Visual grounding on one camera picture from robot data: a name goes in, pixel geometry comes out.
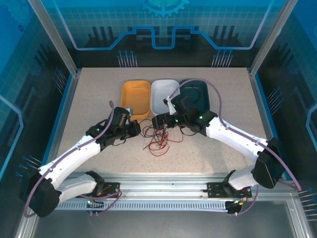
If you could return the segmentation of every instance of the orange tray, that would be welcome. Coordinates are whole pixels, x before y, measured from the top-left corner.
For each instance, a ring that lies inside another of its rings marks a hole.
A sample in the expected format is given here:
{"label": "orange tray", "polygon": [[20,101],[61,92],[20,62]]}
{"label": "orange tray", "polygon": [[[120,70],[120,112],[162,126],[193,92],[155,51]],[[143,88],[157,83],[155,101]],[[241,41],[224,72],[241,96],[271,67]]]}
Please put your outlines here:
{"label": "orange tray", "polygon": [[121,107],[133,109],[132,120],[145,119],[150,114],[151,86],[144,80],[126,82],[122,87]]}

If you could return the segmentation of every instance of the blue wall panel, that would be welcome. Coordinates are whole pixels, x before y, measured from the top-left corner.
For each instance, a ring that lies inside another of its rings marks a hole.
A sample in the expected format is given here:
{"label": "blue wall panel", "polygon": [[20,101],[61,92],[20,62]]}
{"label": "blue wall panel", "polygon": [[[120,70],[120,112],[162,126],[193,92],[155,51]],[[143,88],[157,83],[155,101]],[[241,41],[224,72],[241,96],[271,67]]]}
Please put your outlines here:
{"label": "blue wall panel", "polygon": [[136,65],[125,50],[138,66],[250,66],[283,3],[44,1],[78,67]]}
{"label": "blue wall panel", "polygon": [[300,179],[316,179],[317,3],[299,0],[259,70],[279,138]]}
{"label": "blue wall panel", "polygon": [[27,0],[0,0],[0,33],[0,236],[14,237],[23,158],[42,160],[68,71]]}

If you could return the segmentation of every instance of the black bracket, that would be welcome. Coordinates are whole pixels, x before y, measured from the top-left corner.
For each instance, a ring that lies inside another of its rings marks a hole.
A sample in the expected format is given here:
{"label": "black bracket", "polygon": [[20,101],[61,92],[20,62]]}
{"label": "black bracket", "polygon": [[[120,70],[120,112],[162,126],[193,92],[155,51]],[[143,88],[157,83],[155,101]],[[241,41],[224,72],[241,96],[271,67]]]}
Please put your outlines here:
{"label": "black bracket", "polygon": [[208,193],[208,198],[244,198],[252,197],[250,187],[245,187],[243,190],[232,190],[232,195],[228,194],[222,182],[208,182],[207,189],[204,192]]}
{"label": "black bracket", "polygon": [[239,213],[242,210],[242,205],[240,203],[235,203],[232,201],[226,201],[225,206],[228,214]]}
{"label": "black bracket", "polygon": [[115,192],[120,191],[120,183],[118,182],[105,182],[104,183],[104,191],[98,195],[98,197],[103,197],[103,196],[107,196],[110,194],[113,194]]}

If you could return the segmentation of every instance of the glass panel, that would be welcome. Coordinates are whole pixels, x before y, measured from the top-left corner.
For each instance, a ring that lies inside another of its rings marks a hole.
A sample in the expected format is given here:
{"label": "glass panel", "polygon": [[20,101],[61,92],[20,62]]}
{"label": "glass panel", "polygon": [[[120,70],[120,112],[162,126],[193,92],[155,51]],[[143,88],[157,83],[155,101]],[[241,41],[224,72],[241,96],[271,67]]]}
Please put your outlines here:
{"label": "glass panel", "polygon": [[43,3],[78,67],[249,67],[284,0]]}
{"label": "glass panel", "polygon": [[13,237],[20,179],[43,159],[69,73],[27,0],[0,3],[0,231]]}
{"label": "glass panel", "polygon": [[248,219],[228,218],[219,212],[109,211],[100,214],[92,225],[87,212],[54,211],[39,220],[34,238],[73,237],[74,234],[76,238],[92,237],[91,234],[115,238],[144,238],[149,234],[152,238],[297,237],[286,202],[257,201],[245,215]]}
{"label": "glass panel", "polygon": [[316,178],[317,3],[299,0],[259,70],[291,170]]}

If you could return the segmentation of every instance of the gear logo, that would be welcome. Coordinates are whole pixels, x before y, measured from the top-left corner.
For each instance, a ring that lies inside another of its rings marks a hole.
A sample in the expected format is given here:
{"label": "gear logo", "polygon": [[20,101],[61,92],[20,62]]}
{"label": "gear logo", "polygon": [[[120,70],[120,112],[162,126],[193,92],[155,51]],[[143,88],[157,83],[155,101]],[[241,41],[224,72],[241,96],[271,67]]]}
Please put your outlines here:
{"label": "gear logo", "polygon": [[140,0],[143,10],[147,10],[149,14],[154,13],[156,17],[159,15],[171,17],[173,13],[178,14],[178,11],[184,9],[187,3],[189,0]]}
{"label": "gear logo", "polygon": [[29,3],[27,0],[0,0],[0,6],[6,5],[12,17],[23,24],[29,16]]}

